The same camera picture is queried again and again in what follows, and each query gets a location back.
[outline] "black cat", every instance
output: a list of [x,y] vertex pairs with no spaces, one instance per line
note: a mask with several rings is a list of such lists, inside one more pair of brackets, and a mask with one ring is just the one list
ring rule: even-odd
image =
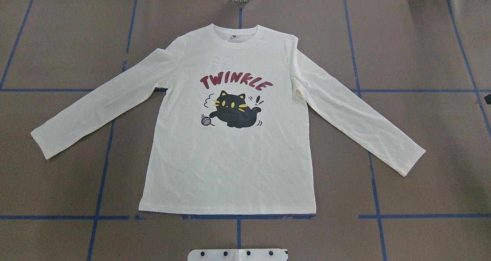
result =
[[245,94],[233,95],[221,91],[220,96],[214,101],[216,111],[210,114],[210,118],[217,117],[226,122],[228,127],[247,128],[254,125],[261,108],[249,108],[245,98]]

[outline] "shirt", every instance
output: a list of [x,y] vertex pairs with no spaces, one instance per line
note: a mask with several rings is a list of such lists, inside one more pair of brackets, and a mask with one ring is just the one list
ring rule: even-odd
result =
[[139,206],[151,212],[315,213],[307,104],[405,176],[425,150],[297,42],[260,25],[202,27],[156,49],[31,135],[49,159],[155,88],[167,88]]

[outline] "brown surface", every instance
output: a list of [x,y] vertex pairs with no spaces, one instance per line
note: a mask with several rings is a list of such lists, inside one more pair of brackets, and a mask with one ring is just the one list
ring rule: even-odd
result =
[[463,49],[468,57],[477,89],[491,89],[491,1],[455,1],[451,0],[455,24]]
[[[244,28],[295,34],[301,51],[356,88],[342,0],[138,0],[127,54],[134,2],[34,0],[3,88],[96,88],[124,60],[128,68],[181,34],[212,22],[238,27],[239,8]],[[2,72],[28,3],[0,0]],[[473,38],[489,30],[489,5],[452,0],[452,7],[478,88],[489,89],[489,36]],[[362,89],[472,89],[445,0],[348,0],[348,8]],[[96,214],[110,124],[49,161],[29,134],[86,93],[0,90],[0,259],[87,260],[92,219],[1,217]],[[237,237],[236,220],[139,212],[164,95],[115,120],[99,215],[129,219],[98,220],[91,260],[184,261],[191,249],[234,248],[238,238],[243,248],[287,248],[292,261],[383,260],[377,220],[358,218],[377,214],[368,153],[312,111],[314,219],[242,219]],[[491,213],[491,140],[473,92],[362,96],[427,150],[405,178],[373,157],[382,214]],[[490,119],[491,105],[483,108]],[[490,220],[382,219],[387,257],[490,259]]]

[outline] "white metal plate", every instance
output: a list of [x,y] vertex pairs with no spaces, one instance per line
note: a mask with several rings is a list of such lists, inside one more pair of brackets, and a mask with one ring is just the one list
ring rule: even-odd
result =
[[192,250],[188,261],[288,261],[286,249]]

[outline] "neckline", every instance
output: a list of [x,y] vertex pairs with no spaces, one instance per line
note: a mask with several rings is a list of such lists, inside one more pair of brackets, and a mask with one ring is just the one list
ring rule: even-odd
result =
[[[226,48],[240,49],[247,48],[252,46],[256,41],[259,40],[262,34],[262,26],[256,25],[252,28],[244,28],[244,29],[233,29],[233,28],[225,28],[214,25],[213,23],[208,25],[209,34],[212,37],[212,40],[218,43],[220,46],[224,46]],[[231,43],[226,41],[218,36],[216,31],[224,32],[227,34],[235,34],[235,35],[253,35],[252,38],[247,41],[243,41],[241,43]]]

